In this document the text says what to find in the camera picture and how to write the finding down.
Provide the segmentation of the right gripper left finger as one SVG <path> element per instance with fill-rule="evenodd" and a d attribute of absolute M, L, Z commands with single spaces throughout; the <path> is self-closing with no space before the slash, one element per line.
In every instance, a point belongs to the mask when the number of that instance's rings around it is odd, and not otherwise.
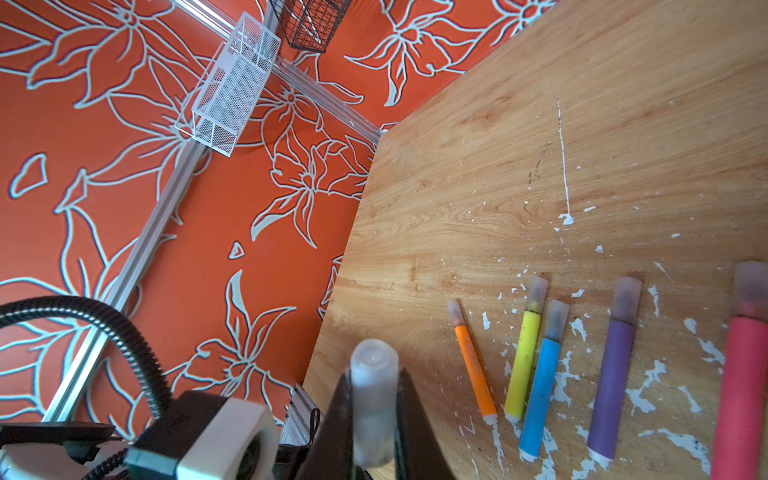
<path fill-rule="evenodd" d="M 297 479 L 353 479 L 353 402 L 349 373 L 339 379 Z"/>

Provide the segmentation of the yellow marker pen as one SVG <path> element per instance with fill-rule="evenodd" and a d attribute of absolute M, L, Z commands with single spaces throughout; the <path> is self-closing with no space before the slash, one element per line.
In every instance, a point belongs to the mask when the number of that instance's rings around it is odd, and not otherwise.
<path fill-rule="evenodd" d="M 511 424 L 523 418 L 547 288 L 546 278 L 533 278 L 504 403 L 504 416 Z"/>

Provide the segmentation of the orange marker pen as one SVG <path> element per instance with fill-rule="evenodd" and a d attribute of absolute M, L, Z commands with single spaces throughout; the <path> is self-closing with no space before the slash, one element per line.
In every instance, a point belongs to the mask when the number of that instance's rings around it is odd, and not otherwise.
<path fill-rule="evenodd" d="M 461 305 L 457 300 L 451 299 L 448 301 L 447 307 L 480 414 L 487 425 L 496 425 L 498 413 Z"/>

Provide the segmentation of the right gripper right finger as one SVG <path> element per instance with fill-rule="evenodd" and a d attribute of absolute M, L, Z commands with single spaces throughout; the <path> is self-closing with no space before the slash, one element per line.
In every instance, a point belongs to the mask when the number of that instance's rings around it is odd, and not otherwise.
<path fill-rule="evenodd" d="M 399 372 L 396 397 L 397 479 L 455 479 L 408 371 Z"/>

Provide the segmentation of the purple marker pen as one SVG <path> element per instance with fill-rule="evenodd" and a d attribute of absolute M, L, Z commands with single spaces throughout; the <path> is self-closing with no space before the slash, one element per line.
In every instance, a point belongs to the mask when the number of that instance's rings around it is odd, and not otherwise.
<path fill-rule="evenodd" d="M 642 282 L 621 277 L 614 291 L 600 377 L 587 439 L 590 457 L 604 467 L 614 460 L 631 364 Z"/>

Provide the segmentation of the clear pen cap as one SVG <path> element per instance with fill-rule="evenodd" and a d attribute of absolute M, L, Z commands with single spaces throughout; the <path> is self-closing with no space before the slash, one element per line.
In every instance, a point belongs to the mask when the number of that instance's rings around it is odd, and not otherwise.
<path fill-rule="evenodd" d="M 367 339 L 350 359 L 353 411 L 353 458 L 363 469 L 394 457 L 399 357 L 386 342 Z"/>

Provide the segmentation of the blue marker pen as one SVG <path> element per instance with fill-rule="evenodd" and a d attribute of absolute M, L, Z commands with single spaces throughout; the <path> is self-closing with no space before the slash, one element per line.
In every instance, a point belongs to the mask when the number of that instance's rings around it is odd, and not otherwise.
<path fill-rule="evenodd" d="M 546 308 L 545 333 L 519 444 L 521 458 L 529 462 L 539 456 L 569 309 L 570 305 L 560 300 L 552 300 Z"/>

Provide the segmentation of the pink marker pen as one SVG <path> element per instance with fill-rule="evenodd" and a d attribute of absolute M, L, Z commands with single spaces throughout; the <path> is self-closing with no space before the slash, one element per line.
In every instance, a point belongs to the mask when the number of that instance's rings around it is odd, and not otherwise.
<path fill-rule="evenodd" d="M 728 323 L 712 471 L 713 479 L 756 479 L 767 398 L 767 265 L 738 264 Z"/>

